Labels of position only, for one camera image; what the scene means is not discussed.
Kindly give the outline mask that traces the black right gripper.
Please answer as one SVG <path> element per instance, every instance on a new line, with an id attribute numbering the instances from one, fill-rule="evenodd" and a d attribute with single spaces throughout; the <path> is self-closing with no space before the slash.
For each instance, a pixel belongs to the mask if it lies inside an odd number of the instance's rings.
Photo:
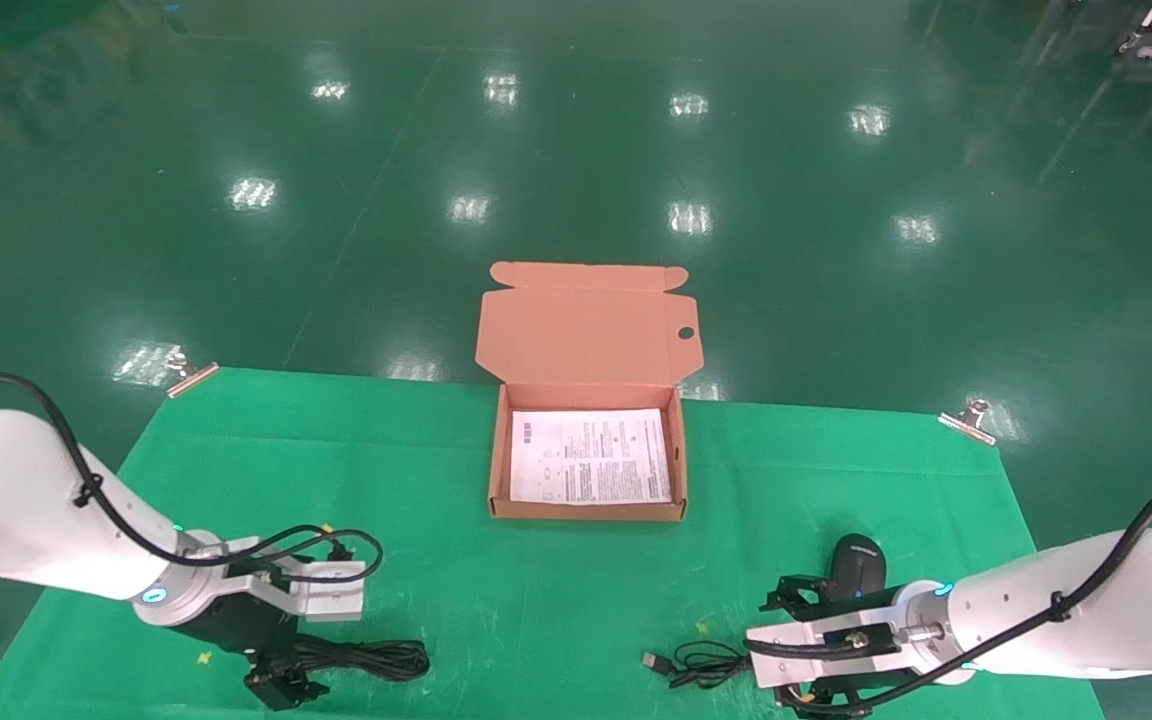
<path id="1" fill-rule="evenodd" d="M 759 606 L 760 612 L 803 612 L 831 601 L 833 583 L 823 577 L 787 575 L 776 579 Z M 796 719 L 867 719 L 873 710 L 899 700 L 916 689 L 940 682 L 943 674 L 861 673 L 823 676 L 814 683 L 778 685 L 776 706 Z"/>

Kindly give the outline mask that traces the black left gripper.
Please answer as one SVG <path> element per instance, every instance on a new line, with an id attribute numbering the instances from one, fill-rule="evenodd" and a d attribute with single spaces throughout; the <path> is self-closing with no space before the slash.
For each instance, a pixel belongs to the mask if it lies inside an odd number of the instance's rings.
<path id="1" fill-rule="evenodd" d="M 321 698 L 329 685 L 314 682 L 294 643 L 298 619 L 248 593 L 223 594 L 175 632 L 200 641 L 252 664 L 244 687 L 271 711 L 297 708 L 305 698 Z M 255 665 L 276 662 L 276 665 Z"/>

